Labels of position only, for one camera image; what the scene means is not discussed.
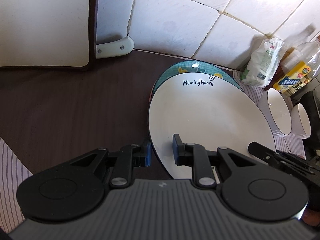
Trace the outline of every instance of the plastic bag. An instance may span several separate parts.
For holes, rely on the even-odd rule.
[[[240,80],[243,84],[256,87],[266,87],[273,78],[279,62],[286,49],[281,49],[284,42],[278,38],[264,40],[260,47],[252,53]]]

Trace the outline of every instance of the bowl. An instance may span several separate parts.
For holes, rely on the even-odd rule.
[[[267,119],[273,136],[284,137],[290,134],[292,128],[290,112],[277,90],[269,88],[264,92],[258,107]]]
[[[302,104],[297,104],[291,111],[292,131],[301,139],[307,139],[311,135],[309,117]]]

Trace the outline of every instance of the dish soap bottle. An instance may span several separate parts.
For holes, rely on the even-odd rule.
[[[316,76],[320,62],[320,36],[316,41],[300,44],[282,63],[281,67],[287,74],[278,80],[273,88],[281,93],[295,85],[308,74],[313,78]]]

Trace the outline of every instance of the white plate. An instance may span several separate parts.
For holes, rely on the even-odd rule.
[[[203,73],[166,80],[151,99],[148,125],[154,150],[174,179],[192,177],[190,167],[174,163],[174,133],[184,143],[212,151],[227,146],[253,157],[248,153],[253,141],[276,150],[271,129],[255,103],[229,82]]]

